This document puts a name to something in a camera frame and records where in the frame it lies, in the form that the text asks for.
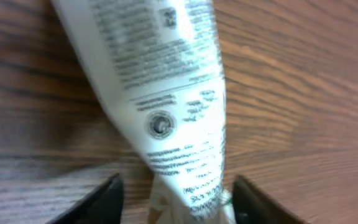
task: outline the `circular logo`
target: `circular logo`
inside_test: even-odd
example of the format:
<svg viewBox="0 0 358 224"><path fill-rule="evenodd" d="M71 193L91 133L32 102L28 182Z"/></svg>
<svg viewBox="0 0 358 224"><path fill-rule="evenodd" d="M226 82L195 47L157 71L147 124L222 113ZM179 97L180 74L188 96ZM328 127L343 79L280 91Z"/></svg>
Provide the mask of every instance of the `circular logo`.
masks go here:
<svg viewBox="0 0 358 224"><path fill-rule="evenodd" d="M173 133L175 120L168 112L158 111L149 115L146 125L153 138L165 139Z"/></svg>

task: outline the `squeeze tube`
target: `squeeze tube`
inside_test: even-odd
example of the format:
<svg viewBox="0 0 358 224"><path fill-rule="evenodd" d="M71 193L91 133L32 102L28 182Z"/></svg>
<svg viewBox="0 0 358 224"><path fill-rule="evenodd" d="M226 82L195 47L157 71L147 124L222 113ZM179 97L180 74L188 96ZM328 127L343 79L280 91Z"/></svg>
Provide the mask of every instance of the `squeeze tube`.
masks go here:
<svg viewBox="0 0 358 224"><path fill-rule="evenodd" d="M153 205L169 191L170 222L219 223L226 91L211 0L53 3L103 110L164 186L149 222L169 223Z"/></svg>

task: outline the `black object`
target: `black object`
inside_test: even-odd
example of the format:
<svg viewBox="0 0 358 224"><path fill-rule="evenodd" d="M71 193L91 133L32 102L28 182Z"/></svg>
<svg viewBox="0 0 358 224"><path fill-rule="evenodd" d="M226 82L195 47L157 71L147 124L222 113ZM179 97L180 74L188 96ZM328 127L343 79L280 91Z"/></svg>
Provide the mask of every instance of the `black object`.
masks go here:
<svg viewBox="0 0 358 224"><path fill-rule="evenodd" d="M241 176L234 182L232 202L237 224L304 223ZM123 203L124 185L115 175L50 224L120 224Z"/></svg>
<svg viewBox="0 0 358 224"><path fill-rule="evenodd" d="M234 182L232 196L237 224L301 224L242 176Z"/></svg>
<svg viewBox="0 0 358 224"><path fill-rule="evenodd" d="M124 184L115 175L50 224L118 224L123 205Z"/></svg>

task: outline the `wood grain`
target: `wood grain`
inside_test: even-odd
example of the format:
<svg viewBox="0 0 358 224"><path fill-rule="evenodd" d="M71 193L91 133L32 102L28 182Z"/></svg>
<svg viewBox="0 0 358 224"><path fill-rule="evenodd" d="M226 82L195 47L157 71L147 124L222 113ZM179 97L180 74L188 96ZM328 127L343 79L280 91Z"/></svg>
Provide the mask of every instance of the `wood grain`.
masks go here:
<svg viewBox="0 0 358 224"><path fill-rule="evenodd" d="M358 223L358 0L215 0L225 185L310 223ZM0 223L45 223L120 172L124 223L152 174L103 114L47 0L0 0Z"/></svg>

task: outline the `brown wood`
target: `brown wood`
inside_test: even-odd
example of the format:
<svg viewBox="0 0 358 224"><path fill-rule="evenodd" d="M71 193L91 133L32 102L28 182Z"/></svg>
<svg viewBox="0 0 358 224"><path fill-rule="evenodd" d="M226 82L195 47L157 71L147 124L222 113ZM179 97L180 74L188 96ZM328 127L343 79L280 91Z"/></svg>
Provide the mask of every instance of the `brown wood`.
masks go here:
<svg viewBox="0 0 358 224"><path fill-rule="evenodd" d="M358 0L215 0L226 187L246 175L311 223L358 223ZM106 119L47 0L0 0L0 223L44 223L120 172L152 174Z"/></svg>

